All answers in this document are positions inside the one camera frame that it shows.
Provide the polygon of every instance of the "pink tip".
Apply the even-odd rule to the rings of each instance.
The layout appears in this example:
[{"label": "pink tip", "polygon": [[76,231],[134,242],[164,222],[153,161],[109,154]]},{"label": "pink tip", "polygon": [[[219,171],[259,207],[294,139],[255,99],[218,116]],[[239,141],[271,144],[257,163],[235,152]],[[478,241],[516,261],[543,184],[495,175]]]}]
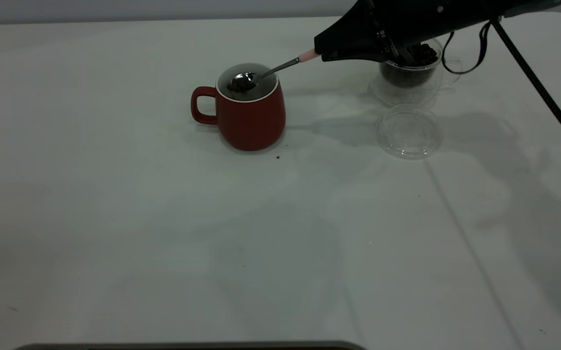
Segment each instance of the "pink tip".
[{"label": "pink tip", "polygon": [[320,57],[320,55],[317,54],[317,52],[315,52],[315,49],[312,49],[310,51],[306,51],[305,53],[303,53],[302,55],[300,55],[299,60],[300,62],[306,62],[306,61],[310,61],[315,57]]}]

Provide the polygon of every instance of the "mug handle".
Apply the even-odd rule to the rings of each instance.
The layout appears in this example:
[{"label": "mug handle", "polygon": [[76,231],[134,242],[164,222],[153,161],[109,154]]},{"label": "mug handle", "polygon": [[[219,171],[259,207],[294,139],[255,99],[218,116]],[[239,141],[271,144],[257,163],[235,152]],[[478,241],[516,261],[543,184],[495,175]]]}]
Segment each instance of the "mug handle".
[{"label": "mug handle", "polygon": [[198,110],[198,98],[200,96],[209,96],[216,98],[216,89],[212,87],[197,87],[192,93],[190,108],[192,109],[192,117],[202,124],[218,124],[218,116],[206,115]]},{"label": "mug handle", "polygon": [[[463,71],[464,66],[461,60],[446,60],[446,64],[449,68],[453,69],[454,71]],[[438,90],[438,95],[453,95],[456,91],[455,84],[458,82],[461,75],[458,74],[451,74],[446,71],[444,68],[442,69],[442,85]]]}]

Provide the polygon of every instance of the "cable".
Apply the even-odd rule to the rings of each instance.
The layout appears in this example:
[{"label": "cable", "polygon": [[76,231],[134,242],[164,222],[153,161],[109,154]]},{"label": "cable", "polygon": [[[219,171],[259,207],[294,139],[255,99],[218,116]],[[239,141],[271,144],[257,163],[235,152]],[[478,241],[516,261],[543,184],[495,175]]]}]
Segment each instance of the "cable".
[{"label": "cable", "polygon": [[481,30],[478,32],[478,39],[480,44],[478,61],[476,62],[473,68],[468,69],[466,71],[453,71],[446,65],[446,59],[444,57],[444,53],[446,53],[446,47],[449,46],[449,42],[451,42],[453,35],[455,35],[455,31],[452,31],[451,34],[449,34],[449,39],[446,41],[446,44],[444,45],[444,49],[442,49],[442,66],[444,66],[444,69],[446,69],[451,74],[462,75],[462,74],[470,73],[471,71],[474,71],[478,66],[480,66],[483,60],[485,59],[485,54],[487,53],[487,33],[490,29],[491,24],[492,24],[491,22],[487,22],[485,26],[483,26]]},{"label": "cable", "polygon": [[524,74],[527,75],[527,78],[531,81],[531,83],[533,84],[537,92],[540,94],[540,96],[542,97],[548,108],[550,108],[554,117],[556,117],[556,119],[561,124],[561,109],[553,100],[553,98],[550,96],[550,94],[543,86],[542,82],[540,82],[537,75],[535,75],[531,67],[527,64],[524,57],[522,57],[522,54],[520,54],[520,51],[518,51],[516,46],[513,44],[511,38],[509,38],[509,35],[507,35],[507,33],[505,32],[505,29],[503,29],[503,27],[500,26],[500,23],[498,23],[498,18],[490,14],[490,23],[492,23],[492,26],[494,26],[496,33],[498,33],[500,38],[503,40],[505,46],[507,47],[507,49],[509,49],[509,52],[511,53],[513,58],[515,58],[516,62],[518,62],[518,65],[520,66],[520,68],[522,68]]}]

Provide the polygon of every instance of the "spoon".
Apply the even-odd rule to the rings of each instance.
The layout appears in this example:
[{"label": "spoon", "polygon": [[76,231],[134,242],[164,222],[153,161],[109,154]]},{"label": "spoon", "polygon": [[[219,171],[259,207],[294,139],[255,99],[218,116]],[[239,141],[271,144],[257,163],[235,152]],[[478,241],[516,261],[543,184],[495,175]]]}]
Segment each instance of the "spoon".
[{"label": "spoon", "polygon": [[236,92],[249,91],[251,89],[254,89],[258,85],[258,82],[260,82],[263,78],[267,77],[268,75],[274,74],[279,70],[294,66],[300,62],[306,62],[318,56],[319,55],[315,52],[315,50],[312,49],[308,52],[303,53],[299,57],[290,60],[289,62],[286,62],[274,69],[268,70],[263,74],[256,74],[256,73],[252,73],[251,71],[237,74],[235,77],[231,79],[227,87],[232,91],[236,91]]}]

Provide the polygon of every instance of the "clear glass cup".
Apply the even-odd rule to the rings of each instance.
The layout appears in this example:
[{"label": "clear glass cup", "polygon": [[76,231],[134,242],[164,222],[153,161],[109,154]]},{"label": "clear glass cup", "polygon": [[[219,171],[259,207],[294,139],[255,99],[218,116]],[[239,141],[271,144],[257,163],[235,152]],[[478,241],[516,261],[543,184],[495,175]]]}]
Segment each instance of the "clear glass cup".
[{"label": "clear glass cup", "polygon": [[[423,44],[428,44],[436,51],[438,60],[433,64],[421,67],[401,66],[391,61],[380,64],[379,74],[369,84],[369,91],[385,106],[426,105],[438,93],[454,93],[452,84],[459,76],[445,73],[442,67],[442,44],[435,39]],[[447,60],[447,65],[454,70],[462,69],[458,60]]]}]

